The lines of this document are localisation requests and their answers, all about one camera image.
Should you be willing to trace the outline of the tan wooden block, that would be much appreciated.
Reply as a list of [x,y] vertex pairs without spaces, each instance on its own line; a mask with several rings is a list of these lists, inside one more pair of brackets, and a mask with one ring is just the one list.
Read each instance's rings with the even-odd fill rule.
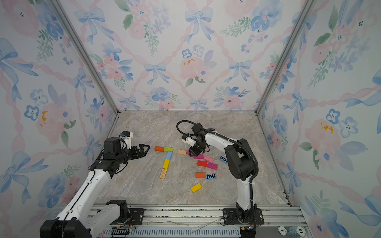
[[187,151],[181,150],[181,149],[178,149],[177,153],[180,154],[180,155],[187,155]]

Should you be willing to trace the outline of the light blue block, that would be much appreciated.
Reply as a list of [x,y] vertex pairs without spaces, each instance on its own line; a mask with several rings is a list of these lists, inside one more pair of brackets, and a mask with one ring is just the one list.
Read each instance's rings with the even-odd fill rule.
[[173,152],[171,152],[171,151],[167,152],[166,160],[170,161],[172,158],[172,154],[173,154]]

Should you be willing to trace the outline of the striped natural wood block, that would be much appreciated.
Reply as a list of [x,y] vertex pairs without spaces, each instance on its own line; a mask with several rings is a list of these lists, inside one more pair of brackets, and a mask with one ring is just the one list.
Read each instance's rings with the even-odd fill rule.
[[160,174],[160,179],[165,179],[167,175],[167,169],[162,169],[161,174]]

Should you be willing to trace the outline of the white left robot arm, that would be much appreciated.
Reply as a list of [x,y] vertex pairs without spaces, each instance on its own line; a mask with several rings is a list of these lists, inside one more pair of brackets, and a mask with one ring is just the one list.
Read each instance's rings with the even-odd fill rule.
[[141,215],[135,215],[128,209],[125,200],[110,200],[97,213],[88,215],[102,189],[114,175],[127,166],[131,160],[144,158],[150,146],[146,144],[132,145],[133,135],[127,131],[118,137],[110,137],[104,141],[103,150],[89,167],[89,173],[78,193],[69,204],[53,220],[47,220],[40,228],[42,238],[96,238],[104,230],[116,222],[122,226],[130,226]]

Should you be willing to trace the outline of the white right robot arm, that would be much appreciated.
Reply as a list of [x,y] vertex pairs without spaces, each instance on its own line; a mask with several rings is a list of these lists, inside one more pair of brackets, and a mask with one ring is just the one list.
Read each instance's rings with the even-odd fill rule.
[[237,182],[237,219],[243,224],[254,224],[257,206],[253,180],[259,173],[259,164],[247,140],[228,138],[212,128],[204,128],[200,123],[184,122],[192,125],[192,134],[183,133],[182,136],[183,142],[190,145],[191,157],[207,152],[211,146],[225,153],[229,171]]

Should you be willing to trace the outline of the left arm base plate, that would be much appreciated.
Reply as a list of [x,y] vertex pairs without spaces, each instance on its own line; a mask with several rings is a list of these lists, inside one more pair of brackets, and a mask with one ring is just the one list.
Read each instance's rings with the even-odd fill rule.
[[131,225],[142,225],[144,219],[145,209],[143,208],[129,208],[127,223]]

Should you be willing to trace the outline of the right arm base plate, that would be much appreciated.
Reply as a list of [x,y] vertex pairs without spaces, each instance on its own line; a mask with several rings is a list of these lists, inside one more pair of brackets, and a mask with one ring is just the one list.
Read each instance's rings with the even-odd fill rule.
[[262,211],[259,208],[241,211],[240,209],[222,209],[223,225],[263,225],[265,223]]

